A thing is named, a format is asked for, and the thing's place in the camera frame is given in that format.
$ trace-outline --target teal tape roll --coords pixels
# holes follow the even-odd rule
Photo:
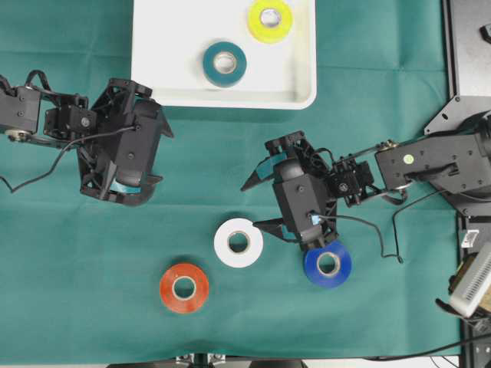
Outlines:
[[[218,87],[231,87],[239,82],[246,68],[246,54],[231,42],[212,44],[203,57],[206,78]]]
[[[116,179],[113,180],[113,183],[110,185],[110,190],[123,194],[138,194],[141,192],[140,187],[124,186],[123,184],[117,182]]]

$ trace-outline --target black cable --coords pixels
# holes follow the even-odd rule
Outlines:
[[[461,347],[461,346],[467,345],[468,343],[473,343],[474,341],[488,339],[490,337],[491,337],[491,333],[486,333],[484,335],[470,337],[469,339],[457,341],[456,343],[449,343],[448,345],[445,345],[443,347],[437,347],[436,349],[423,351],[421,353],[415,353],[415,354],[409,354],[409,355],[400,355],[400,356],[393,356],[393,357],[389,356],[389,357],[382,357],[382,358],[378,357],[378,358],[365,358],[365,359],[366,360],[372,360],[374,362],[390,362],[392,360],[402,360],[402,359],[409,359],[409,358],[425,357],[428,355],[439,353],[440,351],[452,349],[453,347]]]
[[[360,222],[362,224],[365,224],[367,226],[370,226],[372,227],[376,232],[377,232],[377,235],[378,235],[378,240],[381,244],[381,257],[382,258],[390,258],[390,257],[395,257],[397,258],[397,261],[399,263],[403,263],[403,259],[401,256],[399,256],[399,254],[391,254],[391,255],[385,255],[384,254],[384,237],[382,236],[382,233],[381,233],[381,230],[379,229],[379,227],[377,225],[375,225],[373,222],[369,222],[367,220],[363,220],[362,218],[358,218],[358,217],[353,217],[353,216],[345,216],[345,215],[330,215],[330,216],[324,216],[324,215],[318,215],[318,214],[314,214],[314,215],[317,215],[319,216],[319,218],[321,219],[325,219],[325,220],[330,220],[330,219],[344,219],[344,220],[351,220],[351,221],[356,221],[356,222]]]
[[[332,151],[330,149],[328,149],[328,148],[319,148],[319,149],[316,149],[314,151],[314,153],[316,153],[316,154],[323,153],[323,152],[327,152],[329,154],[329,157],[331,157],[331,162],[332,163],[335,162],[334,155],[332,154]]]
[[[41,81],[41,86],[43,86],[43,88],[45,90],[49,90],[51,91],[51,87],[49,87],[49,83],[48,83],[48,78],[46,77],[46,74],[44,73],[44,71],[39,71],[39,70],[34,70],[34,71],[31,71],[29,74],[28,74],[28,77],[26,78],[25,80],[25,86],[31,86],[32,85],[32,80],[38,76],[39,77],[39,80]]]
[[[452,364],[453,366],[455,366],[455,368],[459,368],[459,366],[457,366],[455,363],[452,363],[450,360],[448,360],[446,357],[444,356],[441,356],[440,358],[442,359],[445,359],[448,363]]]
[[[431,360],[431,363],[433,363],[433,365],[434,365],[436,368],[441,368],[441,366],[439,366],[439,365],[438,365],[438,364],[435,362],[435,360],[433,359],[433,357],[432,357],[432,356],[430,356],[430,360]]]
[[[60,153],[58,154],[58,156],[56,157],[56,159],[54,160],[53,164],[51,165],[51,168],[45,172],[44,174],[40,175],[40,176],[36,176],[35,178],[33,179],[29,179],[28,181],[26,182],[23,182],[21,184],[19,184],[18,186],[16,187],[12,187],[10,185],[10,183],[8,182],[8,180],[6,178],[4,178],[3,176],[0,176],[0,180],[3,181],[3,183],[8,187],[8,189],[10,189],[10,193],[11,194],[14,194],[15,192],[17,192],[19,189],[21,188],[24,188],[25,186],[28,186],[29,184],[32,184],[34,182],[37,182],[39,180],[42,180],[44,179],[45,177],[47,176],[50,176],[54,170],[56,169],[56,166],[58,165],[58,163],[60,162],[60,159],[63,157],[63,155],[74,145],[74,144],[77,144],[77,143],[80,143],[80,142],[84,142],[86,140],[95,140],[97,138],[103,138],[103,137],[106,137],[106,136],[115,136],[117,134],[120,134],[120,133],[123,133],[123,132],[126,132],[128,130],[133,130],[134,127],[132,126],[128,126],[126,128],[121,128],[121,129],[118,129],[118,130],[115,130],[114,132],[109,132],[109,133],[99,133],[99,134],[94,134],[92,136],[85,136],[83,138],[78,138],[76,140],[72,140],[70,141],[65,147],[63,147],[63,149],[60,151]]]
[[[394,212],[394,214],[392,215],[392,228],[394,229],[394,239],[395,239],[395,242],[396,242],[396,254],[397,255],[399,255],[399,238],[397,237],[397,225],[396,225],[396,217],[397,217],[397,215],[399,215],[403,210],[408,209],[412,205],[416,205],[417,203],[419,203],[419,202],[421,202],[421,201],[423,201],[425,199],[428,199],[431,196],[434,196],[435,194],[443,193],[445,191],[446,191],[445,189],[441,189],[441,190],[437,190],[435,192],[432,192],[430,194],[427,194],[427,195],[425,195],[425,196],[423,196],[423,197],[421,197],[419,199],[416,199],[415,201],[412,201],[408,205],[405,205],[404,207],[402,207],[402,208],[398,209],[396,212]]]
[[[469,195],[469,194],[466,194],[466,193],[457,193],[457,194],[459,196],[465,197],[467,199],[472,199],[473,201],[491,203],[491,199],[482,198],[482,197],[475,197],[473,195]]]
[[[8,82],[7,78],[5,78],[3,75],[0,74],[0,88],[3,89],[3,91],[11,96],[15,96],[15,91],[14,89],[10,86],[10,83]]]

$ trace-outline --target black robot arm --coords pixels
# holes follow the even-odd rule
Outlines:
[[[302,250],[321,248],[338,236],[335,217],[339,199],[348,207],[375,197],[401,205],[407,199],[408,186],[430,182],[463,211],[456,197],[479,201],[480,197],[473,196],[475,191],[491,188],[491,121],[487,115],[472,129],[405,143],[388,140],[338,160],[329,149],[314,149],[303,132],[268,141],[265,146],[269,157],[256,167],[242,191],[272,179],[282,217],[254,225],[282,240],[299,243]],[[329,153],[330,165],[320,157],[322,151]],[[358,161],[372,153],[384,188],[374,184],[368,162]]]
[[[41,86],[32,83],[39,77]],[[0,133],[11,141],[61,150],[48,175],[66,151],[76,148],[81,193],[99,200],[141,205],[153,194],[161,176],[152,174],[160,135],[173,137],[152,90],[131,80],[111,79],[91,109],[88,98],[54,92],[42,71],[32,71],[25,85],[11,87],[0,76]],[[53,108],[45,113],[43,133],[38,120],[41,101]],[[11,192],[42,179],[35,178]]]

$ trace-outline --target green tablecloth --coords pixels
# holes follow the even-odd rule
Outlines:
[[[265,235],[262,257],[232,269],[213,252],[226,219],[278,217],[272,188],[241,193],[263,143],[302,129],[314,146],[345,155],[408,140],[445,104],[439,0],[317,1],[318,98],[303,111],[168,108],[165,180],[140,208],[78,193],[74,154],[49,179],[0,189],[0,363],[132,362],[185,352],[264,357],[411,353],[458,339],[437,309],[456,267],[454,214],[442,199],[400,216],[400,266],[379,257],[363,225],[340,222],[350,279],[325,290],[304,276],[298,247]],[[13,84],[39,68],[59,91],[98,96],[130,76],[131,1],[2,1],[0,72]],[[154,35],[165,48],[173,35]],[[0,173],[18,183],[57,153],[0,142]],[[414,186],[414,199],[429,192]],[[393,207],[375,200],[340,213],[374,220],[393,250]],[[191,261],[209,276],[199,312],[170,313],[160,276]]]

